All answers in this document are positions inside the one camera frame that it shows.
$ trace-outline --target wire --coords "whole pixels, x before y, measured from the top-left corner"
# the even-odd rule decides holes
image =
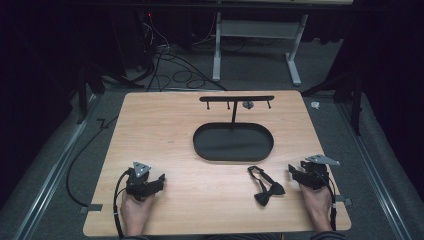
[[[220,84],[218,84],[218,83],[216,83],[216,82],[214,82],[214,81],[212,81],[212,80],[210,80],[208,77],[206,77],[199,69],[197,69],[195,66],[193,66],[191,63],[189,63],[187,60],[185,60],[185,59],[183,59],[183,58],[181,58],[181,57],[178,57],[178,56],[175,56],[175,55],[172,55],[172,54],[161,54],[161,56],[170,56],[170,57],[172,57],[172,58],[175,58],[175,59],[178,59],[178,60],[180,60],[180,61],[182,61],[182,62],[184,62],[185,64],[188,64],[191,68],[193,68],[194,69],[194,71],[195,72],[193,72],[193,73],[196,73],[197,75],[199,75],[201,78],[202,78],[202,80],[203,81],[205,81],[205,82],[209,82],[209,83],[211,83],[211,84],[213,84],[213,85],[215,85],[215,86],[217,86],[218,88],[220,88],[221,90],[224,90],[224,91],[227,91],[227,89],[225,88],[225,87],[223,87],[222,85],[220,85]],[[169,59],[166,59],[166,58],[162,58],[163,60],[165,60],[165,61],[169,61],[169,62],[172,62],[172,63],[175,63],[175,64],[177,64],[177,65],[180,65],[180,66],[183,66],[182,64],[180,64],[180,63],[176,63],[175,61],[171,61],[171,60],[169,60]]]
[[[200,50],[215,49],[215,42],[211,42],[211,40],[213,40],[213,38],[208,39],[207,41],[204,41],[202,43],[193,45],[193,48]]]
[[[155,39],[153,36],[153,29],[149,26],[149,24],[147,23],[142,23],[143,26],[147,27],[147,31],[144,34],[144,38],[147,38],[147,35],[149,34],[149,32],[151,32],[151,36],[150,36],[150,46],[153,45],[153,40]]]
[[[118,195],[124,190],[122,189],[118,193],[119,185],[122,181],[122,178],[124,178],[125,175],[129,175],[129,174],[130,174],[129,169],[125,171],[124,173],[122,173],[122,175],[119,177],[118,182],[116,183],[115,192],[113,194],[113,217],[115,219],[115,225],[116,225],[116,230],[118,231],[119,239],[122,239],[124,237],[124,233],[122,232],[121,222],[119,221],[118,206],[116,205],[116,199],[118,198]]]
[[[212,24],[211,24],[211,27],[209,29],[209,33],[206,35],[206,37],[203,40],[201,40],[199,42],[192,43],[193,45],[198,45],[198,44],[201,44],[201,43],[204,43],[204,42],[208,42],[212,39],[215,39],[215,37],[209,38],[212,34],[213,27],[215,26],[215,20],[216,20],[216,13],[213,15]]]
[[[98,71],[99,73],[101,73],[101,74],[103,74],[103,75],[106,75],[106,76],[110,76],[111,78],[113,78],[114,80],[116,80],[116,81],[118,81],[119,83],[121,83],[121,84],[123,84],[123,85],[126,85],[126,86],[128,86],[128,87],[133,87],[133,88],[144,88],[144,86],[143,85],[138,85],[138,84],[136,84],[136,83],[134,83],[134,82],[132,82],[132,81],[129,81],[128,79],[126,79],[126,78],[124,78],[124,77],[121,77],[121,76],[118,76],[118,75],[115,75],[114,73],[111,73],[111,72],[109,72],[109,71],[107,71],[107,70],[105,70],[105,69],[103,69],[103,68],[101,68],[101,67],[99,67],[99,66],[97,66],[96,64],[90,64],[90,66],[92,66],[96,71]],[[143,76],[148,76],[150,73],[149,73],[150,71],[148,71],[148,72],[146,72]]]
[[[222,40],[222,43],[225,43],[225,41],[226,42],[230,42],[231,43],[231,40],[238,40],[238,39],[240,39],[239,37],[225,37],[225,38],[223,38]],[[233,52],[233,53],[235,53],[235,52],[239,52],[240,50],[242,50],[245,46],[246,46],[246,42],[245,41],[234,41],[231,45],[232,46],[235,46],[236,44],[241,44],[241,46],[239,46],[237,49],[235,49],[235,50],[228,50],[228,49],[225,49],[225,46],[228,46],[228,45],[225,45],[225,44],[221,44],[221,50],[222,51],[224,51],[224,52]]]
[[[176,75],[177,75],[178,73],[185,73],[185,72],[188,72],[188,73],[190,74],[190,76],[189,76],[187,79],[185,79],[185,80],[183,80],[183,81],[176,80]],[[193,75],[197,75],[197,76],[199,76],[199,77],[200,77],[200,79],[192,79],[192,78],[193,78]],[[202,78],[202,76],[201,76],[200,74],[198,74],[198,73],[196,73],[196,72],[192,72],[192,71],[190,71],[190,70],[176,72],[176,73],[174,74],[174,76],[173,76],[173,79],[174,79],[174,81],[176,81],[176,82],[186,83],[186,86],[187,86],[187,88],[189,88],[189,89],[199,89],[199,88],[203,87],[203,86],[205,85],[205,83],[206,83],[206,81]]]
[[[150,24],[152,25],[152,28],[153,28],[153,30],[155,30],[155,32],[159,35],[159,36],[161,36],[164,40],[165,40],[165,42],[166,42],[166,46],[167,46],[167,48],[169,49],[169,43],[168,43],[168,39],[166,39],[166,37],[164,37],[156,28],[155,28],[155,26],[153,25],[153,20],[152,20],[152,14],[149,12],[148,14],[147,14],[148,16],[149,16],[149,19],[150,19]]]
[[[328,177],[328,180],[330,180],[331,184],[333,185],[333,189],[334,191],[331,189],[330,184],[327,183],[325,181],[325,179],[321,176],[321,174],[319,174],[317,171],[315,171],[315,174],[317,174],[321,180],[323,181],[323,183],[326,185],[326,187],[328,188],[328,191],[330,191],[330,196],[331,196],[331,212],[330,212],[330,225],[331,228],[333,229],[333,231],[336,231],[336,215],[337,215],[337,210],[336,210],[336,188],[334,186],[333,180],[331,180],[330,177]]]
[[[163,87],[160,86],[160,78],[159,77],[163,77],[163,78],[166,78],[168,80],[167,83]],[[167,86],[169,86],[171,84],[171,78],[166,76],[166,75],[157,75],[156,79],[158,81],[159,92],[162,92]]]
[[[283,41],[282,38],[274,38],[274,39],[269,39],[269,43],[258,43],[258,42],[249,41],[249,39],[257,39],[257,38],[242,38],[239,41],[243,41],[247,45],[252,45],[252,46],[272,46],[277,44],[278,42]]]
[[[94,136],[87,142],[87,144],[78,152],[78,154],[74,157],[74,159],[72,160],[71,164],[69,165],[68,171],[66,173],[66,192],[68,193],[69,197],[78,205],[82,206],[82,207],[88,207],[89,204],[87,203],[83,203],[81,201],[79,201],[78,199],[76,199],[71,192],[71,189],[69,187],[69,177],[71,175],[71,170],[72,167],[74,166],[76,160],[78,159],[78,157],[82,154],[82,152],[84,152],[85,149],[87,149],[87,147],[94,141],[94,139],[96,139],[97,136],[99,136],[100,133],[103,132],[104,129],[108,128],[114,121],[116,121],[116,119],[118,119],[118,116],[114,117],[112,120],[110,120],[106,125],[104,125],[100,131],[98,131],[96,134],[94,134]]]
[[[153,76],[150,78],[150,82],[149,82],[149,85],[147,86],[147,88],[146,88],[146,92],[148,92],[149,90],[150,90],[150,88],[151,88],[151,86],[152,86],[152,83],[153,83],[153,79],[155,79],[155,77],[156,77],[156,74],[157,74],[157,72],[158,72],[158,69],[159,69],[159,61],[160,61],[160,57],[162,56],[162,54],[163,54],[163,50],[162,50],[162,52],[161,53],[159,53],[159,57],[158,57],[158,59],[157,59],[157,61],[156,61],[156,68],[155,68],[155,72],[153,73]]]
[[[147,78],[150,74],[152,74],[154,70],[155,70],[155,65],[154,65],[154,63],[153,63],[153,60],[151,60],[151,61],[149,61],[149,65],[147,66],[147,69],[146,69],[146,71],[144,72],[144,74],[142,74],[141,76],[139,76],[139,77],[137,77],[137,78],[135,78],[135,79],[133,79],[133,80],[130,80],[130,82],[132,82],[132,83],[136,83],[136,82],[139,82],[139,81],[141,81],[141,80],[144,80],[144,79],[146,79],[146,78]]]

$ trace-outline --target black oval tray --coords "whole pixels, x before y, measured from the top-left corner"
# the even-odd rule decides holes
[[[256,123],[215,122],[200,126],[193,135],[194,150],[210,161],[260,161],[273,146],[272,134]]]

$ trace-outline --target white desk leg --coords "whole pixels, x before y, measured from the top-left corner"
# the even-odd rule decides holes
[[[221,80],[221,13],[216,13],[215,55],[213,57],[212,80]]]
[[[302,38],[307,19],[308,19],[308,15],[304,14],[302,16],[302,19],[300,20],[299,28],[297,29],[292,51],[290,53],[286,53],[287,65],[289,67],[293,85],[295,86],[300,86],[302,84],[300,81],[299,73],[297,72],[296,64],[294,63],[294,57],[296,56],[297,49],[299,48],[300,39]]]

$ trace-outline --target metal rail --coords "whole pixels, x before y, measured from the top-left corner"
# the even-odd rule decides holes
[[[356,135],[355,130],[350,125],[350,116],[346,106],[342,103],[337,104],[336,106],[342,119],[348,127],[356,146],[358,147],[358,150],[362,156],[363,163],[365,165],[366,173],[368,175],[368,178],[370,179],[371,186],[374,189],[375,194],[381,204],[381,208],[386,214],[389,224],[392,227],[393,233],[395,234],[397,239],[412,240],[409,230],[399,214],[396,203],[393,201],[392,196],[384,185],[384,182],[380,177],[378,169],[375,167],[371,156],[369,155],[364,143],[362,142],[362,139],[360,138],[360,136]]]
[[[35,198],[14,239],[31,239],[32,235],[34,234],[34,231],[37,228],[37,225],[40,222],[41,218],[43,217],[43,214],[47,206],[49,205],[50,200],[52,199],[53,194],[55,193],[57,186],[59,185],[60,180],[62,179],[62,176],[64,175],[67,168],[69,167],[69,164],[72,161],[72,159],[70,159],[69,157],[75,147],[79,136],[84,131],[85,126],[87,125],[87,120],[91,116],[93,109],[97,106],[99,98],[96,98],[93,94],[90,98],[90,102],[92,102],[92,108],[88,113],[87,119],[75,128],[72,137],[66,144],[61,156],[50,170],[49,175],[44,181],[40,192]]]

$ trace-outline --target gray carpet floor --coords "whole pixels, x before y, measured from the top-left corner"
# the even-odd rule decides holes
[[[301,43],[296,56],[296,64],[302,80],[302,86],[291,84],[288,68],[283,62],[283,54],[289,51],[287,41],[271,42],[264,39],[249,39],[249,44],[231,43],[225,45],[222,54],[221,84],[227,90],[285,90],[304,91],[325,80],[328,70],[340,47],[340,43],[321,45],[318,41]],[[201,45],[192,51],[172,47],[166,54],[185,59],[194,65],[205,76],[212,75],[213,50],[210,45]],[[188,83],[199,78],[195,75],[190,80],[186,68],[177,65],[178,59],[163,55],[167,60],[160,61],[158,79],[154,79],[151,91],[163,88],[170,79],[168,88],[180,91],[188,87],[200,86],[203,80]],[[129,71],[129,76],[136,73]],[[205,82],[201,90],[218,90],[210,82]],[[126,87],[107,85],[104,95],[96,96],[91,102],[91,113],[84,123],[84,128],[77,125],[78,109],[75,108],[68,119],[62,123],[50,140],[40,151],[34,163],[21,180],[14,193],[0,214],[0,239],[13,239],[20,231],[22,222],[27,216],[32,203],[36,200],[40,189],[48,177],[50,170],[57,164],[63,150],[72,138],[76,139],[69,159],[75,159],[69,178],[70,189],[74,196],[90,203],[106,156],[114,124],[104,129],[90,142],[100,130],[98,119],[105,122],[119,115],[120,107],[126,93],[135,91]],[[319,92],[305,97],[304,102],[324,149],[325,155],[341,162],[341,166],[332,167],[337,185],[343,196],[350,198],[352,205],[347,206],[352,220],[352,228],[345,231],[349,239],[421,239],[424,236],[424,226],[420,219],[424,216],[424,207],[414,187],[387,143],[384,133],[375,120],[372,109],[363,98],[360,118],[361,136],[352,135],[349,124],[344,118],[344,109],[349,109],[349,103],[335,104],[331,98],[333,92]],[[310,106],[312,101],[319,101],[320,108]],[[372,159],[379,176],[384,183],[391,204],[399,210],[401,220],[409,236],[402,238],[396,228],[401,223],[390,220],[390,213],[383,207],[378,192],[370,177],[368,167],[364,163],[364,153],[358,147],[358,140],[366,147],[366,157]],[[65,175],[60,176],[58,186],[53,189],[53,195],[46,209],[42,209],[41,217],[34,223],[31,239],[88,239],[82,229],[86,214],[81,213],[81,207],[68,196],[65,186]],[[308,239],[312,233],[285,233],[287,240]],[[199,236],[160,236],[155,239],[198,239]]]

